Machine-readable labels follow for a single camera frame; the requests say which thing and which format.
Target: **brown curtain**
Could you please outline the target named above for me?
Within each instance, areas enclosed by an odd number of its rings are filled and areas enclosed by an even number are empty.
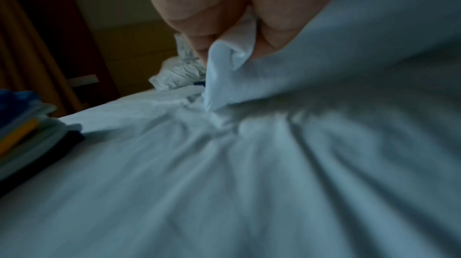
[[[0,0],[0,88],[37,92],[43,102],[56,105],[56,117],[82,110],[17,0]]]

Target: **bed sheet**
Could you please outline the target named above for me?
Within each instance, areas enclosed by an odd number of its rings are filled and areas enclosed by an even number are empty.
[[[213,113],[185,87],[65,117],[86,141],[0,199],[1,256],[459,257],[454,58]]]

